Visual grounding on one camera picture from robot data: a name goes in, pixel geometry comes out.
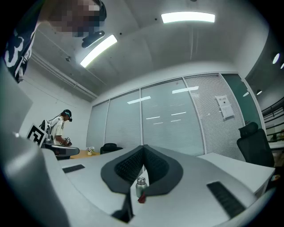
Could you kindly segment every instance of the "ceiling panel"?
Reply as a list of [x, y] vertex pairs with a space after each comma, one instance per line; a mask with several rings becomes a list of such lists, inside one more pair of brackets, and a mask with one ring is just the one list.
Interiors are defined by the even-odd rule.
[[283, 78], [284, 70], [280, 66], [284, 63], [284, 57], [281, 57], [276, 64], [272, 64], [272, 56], [283, 52], [284, 49], [270, 31], [258, 61], [246, 77], [246, 80], [255, 93], [258, 89], [265, 92], [273, 83]]
[[[82, 39], [56, 32], [42, 24], [33, 49], [66, 75], [97, 95], [126, 80], [153, 70], [190, 61], [232, 61], [243, 39], [249, 14], [227, 0], [103, 0], [106, 35], [89, 48]], [[163, 24], [162, 13], [207, 12], [215, 23]], [[110, 35], [118, 43], [99, 55], [87, 68], [82, 59]]]

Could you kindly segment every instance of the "white table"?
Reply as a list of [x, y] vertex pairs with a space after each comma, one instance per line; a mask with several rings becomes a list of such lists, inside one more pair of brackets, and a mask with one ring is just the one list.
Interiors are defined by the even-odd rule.
[[267, 183], [275, 171], [274, 168], [239, 161], [215, 153], [209, 153], [198, 157], [213, 163], [228, 174], [237, 178], [255, 194], [260, 190], [263, 190], [261, 194], [265, 192]]
[[269, 146], [273, 150], [284, 150], [284, 141], [269, 143]]

